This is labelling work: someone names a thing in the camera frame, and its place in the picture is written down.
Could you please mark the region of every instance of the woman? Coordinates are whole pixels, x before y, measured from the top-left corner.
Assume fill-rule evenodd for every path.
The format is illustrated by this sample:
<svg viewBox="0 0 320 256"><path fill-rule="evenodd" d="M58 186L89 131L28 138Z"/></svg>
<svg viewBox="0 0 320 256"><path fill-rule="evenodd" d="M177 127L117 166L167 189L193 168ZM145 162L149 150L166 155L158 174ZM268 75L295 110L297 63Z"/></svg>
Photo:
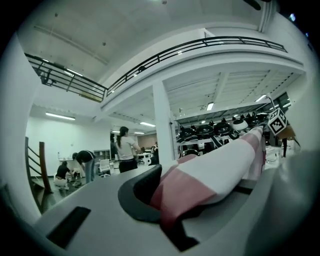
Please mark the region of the woman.
<svg viewBox="0 0 320 256"><path fill-rule="evenodd" d="M138 168L131 148L133 147L138 153L141 149L132 138L128 137L128 132L129 129L122 126L120 128L120 134L116 137L116 148L120 160L120 173Z"/></svg>
<svg viewBox="0 0 320 256"><path fill-rule="evenodd" d="M63 161L62 164L59 166L55 177L54 177L54 181L53 183L59 187L59 189L62 190L69 190L68 184L67 184L67 179L66 179L66 174L70 173L71 177L72 177L72 172L69 170L69 168L67 167L67 161Z"/></svg>

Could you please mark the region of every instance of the white shirt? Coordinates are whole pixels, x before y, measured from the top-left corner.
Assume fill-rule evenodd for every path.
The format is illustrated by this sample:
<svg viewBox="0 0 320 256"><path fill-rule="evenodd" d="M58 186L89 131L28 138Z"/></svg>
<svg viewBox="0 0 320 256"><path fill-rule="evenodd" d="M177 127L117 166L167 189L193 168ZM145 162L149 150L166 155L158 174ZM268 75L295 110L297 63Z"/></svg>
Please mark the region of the white shirt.
<svg viewBox="0 0 320 256"><path fill-rule="evenodd" d="M115 142L115 144L120 160L130 160L134 158L132 146L136 144L136 142L133 138L123 136L121 137L121 147L118 146L117 142Z"/></svg>

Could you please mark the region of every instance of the fluorescent light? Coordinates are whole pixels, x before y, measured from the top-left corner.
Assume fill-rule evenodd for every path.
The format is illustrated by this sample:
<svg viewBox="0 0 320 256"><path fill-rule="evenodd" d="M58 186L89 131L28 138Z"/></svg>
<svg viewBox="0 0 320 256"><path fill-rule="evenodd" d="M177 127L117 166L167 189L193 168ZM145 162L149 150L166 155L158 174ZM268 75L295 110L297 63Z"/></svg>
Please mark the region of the fluorescent light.
<svg viewBox="0 0 320 256"><path fill-rule="evenodd" d="M156 127L155 125L147 123L147 122L141 122L140 125Z"/></svg>
<svg viewBox="0 0 320 256"><path fill-rule="evenodd" d="M296 16L294 13L291 13L289 16L289 19L292 20L293 22L296 20Z"/></svg>
<svg viewBox="0 0 320 256"><path fill-rule="evenodd" d="M291 102L289 102L289 103L287 103L287 104L283 105L283 108L288 107L288 106L290 106L290 105L291 105Z"/></svg>
<svg viewBox="0 0 320 256"><path fill-rule="evenodd" d="M70 72L65 71L65 70L64 70L64 73L65 73L66 75L68 75L69 77L72 77L72 78L75 76L74 74L71 74Z"/></svg>
<svg viewBox="0 0 320 256"><path fill-rule="evenodd" d="M274 107L270 108L270 110L272 110L273 108L277 108L279 107L279 104L278 105L275 105Z"/></svg>
<svg viewBox="0 0 320 256"><path fill-rule="evenodd" d="M206 108L206 111L210 111L210 110L212 110L212 107L214 106L214 103L213 102L210 102L209 104L208 104L208 107Z"/></svg>
<svg viewBox="0 0 320 256"><path fill-rule="evenodd" d="M77 75L78 75L78 76L80 76L80 77L83 77L83 75L82 75L82 74L79 74L79 73L77 73L77 72L73 71L72 69L67 68L66 70L69 70L70 72L75 73L75 74L77 74Z"/></svg>
<svg viewBox="0 0 320 256"><path fill-rule="evenodd" d="M264 94L264 95L262 95L260 98L258 98L255 102L259 102L259 101L261 101L264 97L266 97L266 95Z"/></svg>
<svg viewBox="0 0 320 256"><path fill-rule="evenodd" d="M74 117L69 117L69 116L64 116L64 115L59 115L59 114L52 114L52 113L45 113L47 116L50 117L55 117L55 118L63 118L63 119L68 119L68 120L76 120Z"/></svg>

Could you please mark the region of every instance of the chair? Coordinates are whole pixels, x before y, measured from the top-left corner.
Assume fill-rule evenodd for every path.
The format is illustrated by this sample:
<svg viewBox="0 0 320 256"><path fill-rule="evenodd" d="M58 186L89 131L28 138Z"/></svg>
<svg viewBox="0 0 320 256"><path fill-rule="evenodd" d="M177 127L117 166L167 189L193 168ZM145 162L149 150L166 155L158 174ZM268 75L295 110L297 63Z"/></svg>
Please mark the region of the chair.
<svg viewBox="0 0 320 256"><path fill-rule="evenodd" d="M100 160L100 165L99 165L99 171L101 173L105 172L105 171L109 171L110 172L110 166L109 166L109 161L110 159L104 159L104 160Z"/></svg>

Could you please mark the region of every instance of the black slot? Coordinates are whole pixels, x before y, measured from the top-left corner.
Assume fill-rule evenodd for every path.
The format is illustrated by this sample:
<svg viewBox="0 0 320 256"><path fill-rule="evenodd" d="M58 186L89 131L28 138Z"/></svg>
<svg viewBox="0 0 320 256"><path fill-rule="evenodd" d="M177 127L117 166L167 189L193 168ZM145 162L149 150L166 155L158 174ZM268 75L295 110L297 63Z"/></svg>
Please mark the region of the black slot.
<svg viewBox="0 0 320 256"><path fill-rule="evenodd" d="M65 249L90 212L88 208L77 206L47 235L47 238Z"/></svg>

